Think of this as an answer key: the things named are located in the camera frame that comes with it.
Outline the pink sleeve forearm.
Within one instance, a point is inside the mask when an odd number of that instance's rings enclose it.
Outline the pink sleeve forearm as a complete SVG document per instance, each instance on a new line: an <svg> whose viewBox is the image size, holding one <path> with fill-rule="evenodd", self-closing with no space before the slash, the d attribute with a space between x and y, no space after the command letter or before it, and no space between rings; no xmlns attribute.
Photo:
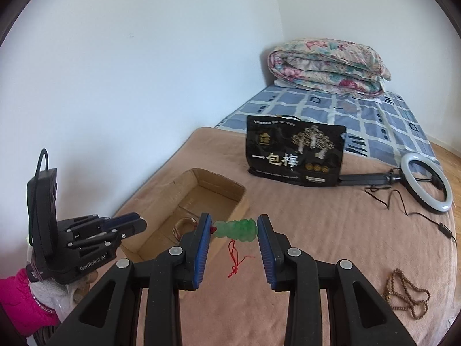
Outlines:
<svg viewBox="0 0 461 346"><path fill-rule="evenodd" d="M29 283L24 268L15 276L1 279L1 306L15 329L25 337L42 327L58 326L60 323L54 310L37 303Z"/></svg>

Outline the white gloved left hand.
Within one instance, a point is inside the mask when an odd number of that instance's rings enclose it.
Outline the white gloved left hand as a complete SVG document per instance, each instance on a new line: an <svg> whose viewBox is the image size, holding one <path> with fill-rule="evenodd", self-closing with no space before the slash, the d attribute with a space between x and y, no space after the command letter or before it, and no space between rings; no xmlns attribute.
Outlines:
<svg viewBox="0 0 461 346"><path fill-rule="evenodd" d="M62 323L90 291L90 286L98 276L98 272L94 271L69 284L48 279L29 283L29 287L33 297L43 306L54 310Z"/></svg>

